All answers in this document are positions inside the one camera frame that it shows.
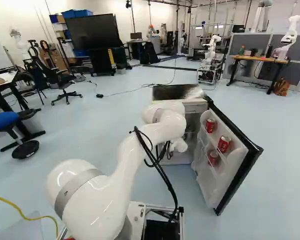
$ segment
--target stool base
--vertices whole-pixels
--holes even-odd
[[[12,152],[14,159],[26,159],[35,154],[39,149],[39,142],[36,140],[26,141],[22,145],[19,145]]]

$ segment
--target brown bag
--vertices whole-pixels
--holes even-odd
[[[273,92],[278,96],[285,97],[288,94],[289,87],[290,83],[281,77],[280,80],[275,83]]]

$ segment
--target gray cubicle partition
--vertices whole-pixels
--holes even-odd
[[[263,49],[266,50],[271,34],[255,33],[255,34],[234,34],[230,46],[229,55],[236,55],[239,49],[244,46],[245,49]]]
[[[283,45],[280,43],[283,34],[273,34],[271,39],[271,45],[273,46],[273,49],[280,48]],[[297,37],[295,44],[293,44],[287,53],[287,56],[292,61],[300,61],[300,35]]]
[[[280,43],[283,36],[283,34],[275,33],[234,33],[229,47],[230,51],[225,61],[223,78],[230,78],[232,72],[231,65],[234,62],[232,56],[238,54],[242,45],[245,46],[246,49],[257,48],[266,50],[268,44],[271,44],[274,50],[275,48],[283,46]],[[287,56],[290,58],[290,62],[282,67],[278,79],[284,77],[291,85],[297,86],[300,82],[300,35],[298,35],[296,43],[289,49]],[[258,82],[258,80],[261,80],[270,84],[278,67],[277,63],[270,62],[241,61],[241,63],[245,65],[246,68],[238,68],[235,77],[238,80],[249,80],[250,82]]]

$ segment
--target mini fridge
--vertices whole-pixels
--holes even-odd
[[[193,169],[203,198],[216,215],[225,209],[241,183],[248,175],[263,149],[254,144],[207,95],[193,98],[196,84],[160,85],[152,91],[153,102],[182,101],[187,122],[183,139],[188,144],[186,152],[173,151],[173,156],[163,158],[161,165],[188,164]],[[206,121],[215,120],[212,133],[206,130]],[[222,153],[218,148],[221,136],[230,137],[230,147]],[[209,154],[217,153],[211,162]]]

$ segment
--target chair armrest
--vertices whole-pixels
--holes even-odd
[[[60,70],[60,71],[57,71],[56,74],[62,74],[64,72],[68,71],[68,69],[64,69],[64,70]]]

